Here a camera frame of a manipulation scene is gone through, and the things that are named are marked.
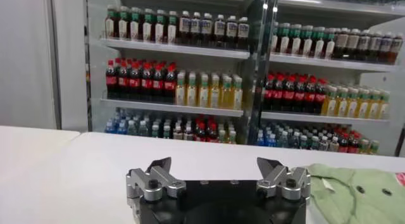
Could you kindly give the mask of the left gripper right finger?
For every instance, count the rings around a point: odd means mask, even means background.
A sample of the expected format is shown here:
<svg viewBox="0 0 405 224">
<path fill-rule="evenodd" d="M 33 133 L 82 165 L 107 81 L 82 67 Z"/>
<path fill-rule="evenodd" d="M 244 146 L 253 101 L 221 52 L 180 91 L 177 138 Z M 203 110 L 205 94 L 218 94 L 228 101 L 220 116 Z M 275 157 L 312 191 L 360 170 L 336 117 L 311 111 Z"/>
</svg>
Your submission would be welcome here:
<svg viewBox="0 0 405 224">
<path fill-rule="evenodd" d="M 256 182 L 256 191 L 265 199 L 280 196 L 296 202 L 310 202 L 311 174 L 305 167 L 289 169 L 281 162 L 266 158 L 257 158 L 262 179 Z"/>
</svg>

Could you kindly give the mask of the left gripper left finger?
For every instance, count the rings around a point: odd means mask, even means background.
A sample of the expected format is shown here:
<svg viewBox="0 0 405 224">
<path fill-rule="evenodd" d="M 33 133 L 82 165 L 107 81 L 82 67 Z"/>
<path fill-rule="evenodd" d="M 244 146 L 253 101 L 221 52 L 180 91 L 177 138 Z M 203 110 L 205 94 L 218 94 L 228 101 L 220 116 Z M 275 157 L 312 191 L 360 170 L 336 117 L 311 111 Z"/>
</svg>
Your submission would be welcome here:
<svg viewBox="0 0 405 224">
<path fill-rule="evenodd" d="M 186 182 L 170 174 L 171 157 L 154 160 L 146 171 L 130 169 L 126 174 L 127 203 L 132 209 L 146 202 L 159 202 L 163 192 L 170 198 L 180 199 L 186 193 Z"/>
</svg>

